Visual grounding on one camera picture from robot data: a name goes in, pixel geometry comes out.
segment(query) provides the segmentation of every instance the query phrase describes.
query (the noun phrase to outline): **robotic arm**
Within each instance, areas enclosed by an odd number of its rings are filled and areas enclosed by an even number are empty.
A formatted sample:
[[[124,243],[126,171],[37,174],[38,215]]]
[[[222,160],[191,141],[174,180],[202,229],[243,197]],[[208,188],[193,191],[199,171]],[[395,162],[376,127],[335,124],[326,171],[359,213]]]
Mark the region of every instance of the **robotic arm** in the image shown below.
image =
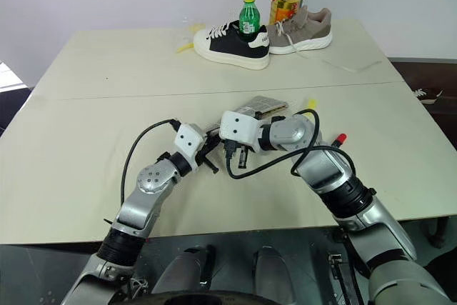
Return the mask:
[[[317,114],[308,112],[314,114],[316,127],[302,114],[273,117],[267,122],[226,111],[220,136],[226,142],[228,172],[236,179],[242,177],[230,170],[230,158],[240,145],[258,153],[300,153],[291,157],[296,173],[322,199],[371,272],[371,301],[449,304],[436,280],[414,262],[416,250],[406,232],[376,197],[374,189],[365,187],[356,177],[338,149],[322,141]]]
[[[225,140],[227,168],[238,147],[246,162],[248,148],[256,153],[284,150],[300,176],[322,199],[343,228],[362,262],[371,271],[370,299],[384,304],[450,304],[435,279],[414,262],[416,251],[408,235],[390,215],[373,189],[356,177],[344,152],[326,144],[315,124],[301,114],[271,121],[227,111],[217,131],[202,132],[197,125],[181,124],[174,140],[176,152],[162,154],[140,171],[132,194],[123,203],[99,251],[92,255],[62,304],[106,305],[126,297],[122,291],[134,273],[140,250],[175,185],[205,163],[221,139]]]
[[[205,134],[195,124],[181,124],[174,144],[176,152],[139,172],[136,186],[122,204],[99,251],[93,254],[62,304],[107,305],[126,295],[140,250],[159,217],[161,206],[175,185],[203,163],[218,169],[206,158],[219,145],[216,133]]]

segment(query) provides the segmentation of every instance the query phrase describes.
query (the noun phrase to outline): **table leg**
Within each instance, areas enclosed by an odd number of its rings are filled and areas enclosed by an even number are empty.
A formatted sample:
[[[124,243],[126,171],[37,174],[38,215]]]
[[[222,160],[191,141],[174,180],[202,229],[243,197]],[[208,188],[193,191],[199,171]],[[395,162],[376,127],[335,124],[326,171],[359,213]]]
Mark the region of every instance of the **table leg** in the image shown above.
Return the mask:
[[[448,227],[449,217],[439,217],[436,222],[436,231],[428,238],[428,242],[437,249],[444,247],[446,242],[446,229]]]

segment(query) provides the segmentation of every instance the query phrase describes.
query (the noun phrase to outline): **shoelace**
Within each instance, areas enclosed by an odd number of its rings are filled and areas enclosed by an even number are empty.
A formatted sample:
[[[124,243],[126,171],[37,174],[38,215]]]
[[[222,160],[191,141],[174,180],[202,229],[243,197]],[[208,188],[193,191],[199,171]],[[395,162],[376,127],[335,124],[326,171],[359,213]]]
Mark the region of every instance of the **shoelace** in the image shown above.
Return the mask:
[[[282,21],[277,21],[274,25],[276,26],[276,30],[278,32],[278,36],[281,36],[282,34],[286,34],[283,28],[283,23],[286,21],[286,19],[283,19]]]
[[[416,90],[414,91],[414,95],[415,95],[415,96],[425,96],[426,94],[427,94],[427,93],[424,92],[424,91],[422,91],[422,89],[416,89]]]
[[[278,36],[281,36],[282,34],[284,34],[287,39],[288,39],[288,42],[289,44],[292,46],[293,50],[300,56],[300,57],[303,57],[304,59],[315,59],[315,60],[319,60],[319,61],[322,61],[323,63],[325,64],[328,64],[330,66],[333,66],[335,68],[339,68],[339,69],[343,69],[344,71],[349,71],[351,73],[360,73],[361,71],[364,71],[372,66],[374,66],[375,64],[380,64],[381,61],[374,61],[372,62],[371,64],[367,64],[366,66],[363,66],[361,68],[357,68],[357,69],[352,69],[352,68],[348,68],[348,67],[345,67],[345,66],[339,66],[337,64],[332,64],[330,61],[327,61],[327,60],[324,60],[324,59],[320,59],[318,57],[312,57],[312,56],[306,56],[306,55],[303,55],[296,47],[295,45],[293,44],[292,42],[292,38],[289,36],[288,33],[286,33],[284,31],[284,27],[283,27],[283,23],[285,21],[287,21],[288,19],[283,19],[282,21],[277,21],[275,23],[275,26],[276,26],[276,30],[278,32]]]
[[[230,23],[227,22],[225,24],[222,24],[222,25],[216,26],[215,28],[212,28],[209,31],[207,39],[209,39],[209,38],[217,39],[218,37],[222,37],[222,36],[227,35],[227,29],[229,28],[229,26],[230,26]]]

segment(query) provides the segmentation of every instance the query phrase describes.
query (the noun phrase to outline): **table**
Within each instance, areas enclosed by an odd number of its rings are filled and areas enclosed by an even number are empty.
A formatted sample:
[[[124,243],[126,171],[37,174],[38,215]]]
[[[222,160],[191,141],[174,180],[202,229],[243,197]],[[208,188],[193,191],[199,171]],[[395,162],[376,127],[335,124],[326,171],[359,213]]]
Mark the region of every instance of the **table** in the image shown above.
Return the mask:
[[[0,138],[0,243],[102,240],[119,210],[121,170],[142,129],[176,117],[202,127],[256,95],[318,102],[327,141],[343,148],[359,178],[397,219],[457,213],[457,154],[377,45],[353,20],[334,21],[322,51],[272,56],[263,71],[174,53],[170,29],[84,31],[65,46]],[[350,73],[329,66],[358,68]],[[138,171],[173,148],[171,127],[144,137]],[[250,155],[251,167],[268,156]],[[221,149],[210,155],[224,165]],[[334,225],[320,199],[283,162],[240,181],[202,166],[166,200],[152,236]]]

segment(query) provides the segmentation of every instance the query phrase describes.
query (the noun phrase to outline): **sneaker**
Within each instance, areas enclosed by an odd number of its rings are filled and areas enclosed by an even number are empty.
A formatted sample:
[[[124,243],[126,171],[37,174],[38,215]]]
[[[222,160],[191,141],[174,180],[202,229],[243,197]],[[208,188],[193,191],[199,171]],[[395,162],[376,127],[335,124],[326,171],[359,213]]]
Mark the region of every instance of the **sneaker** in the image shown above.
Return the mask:
[[[290,19],[266,27],[272,54],[290,54],[300,50],[322,49],[332,40],[331,12],[308,12],[301,7]]]
[[[443,93],[442,89],[416,89],[414,95],[419,99],[422,104],[431,105],[434,104],[436,99]]]
[[[195,33],[194,49],[205,59],[222,64],[234,64],[248,69],[263,69],[268,66],[268,32],[263,25],[257,34],[245,41],[238,32],[239,21],[225,23],[211,30]]]

